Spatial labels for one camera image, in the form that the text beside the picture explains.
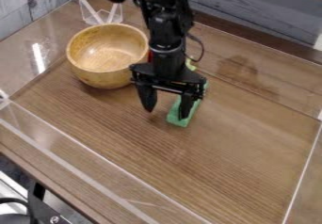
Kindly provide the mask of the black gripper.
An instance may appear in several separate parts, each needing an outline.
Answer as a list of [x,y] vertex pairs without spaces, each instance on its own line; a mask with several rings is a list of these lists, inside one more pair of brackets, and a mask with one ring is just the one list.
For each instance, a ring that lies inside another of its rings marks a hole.
[[173,51],[149,50],[152,63],[145,61],[129,66],[141,106],[148,112],[153,110],[158,90],[177,94],[181,96],[178,120],[182,120],[189,115],[194,100],[204,96],[205,79],[185,67],[181,48]]

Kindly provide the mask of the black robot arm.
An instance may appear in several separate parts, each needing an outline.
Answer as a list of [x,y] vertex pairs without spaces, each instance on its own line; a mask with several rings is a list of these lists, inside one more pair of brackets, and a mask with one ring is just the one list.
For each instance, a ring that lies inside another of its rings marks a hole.
[[[109,0],[120,4],[125,0]],[[132,0],[149,31],[149,58],[129,67],[138,99],[150,111],[160,90],[180,96],[177,118],[184,120],[204,96],[205,78],[188,69],[185,41],[192,38],[193,13],[188,0]]]

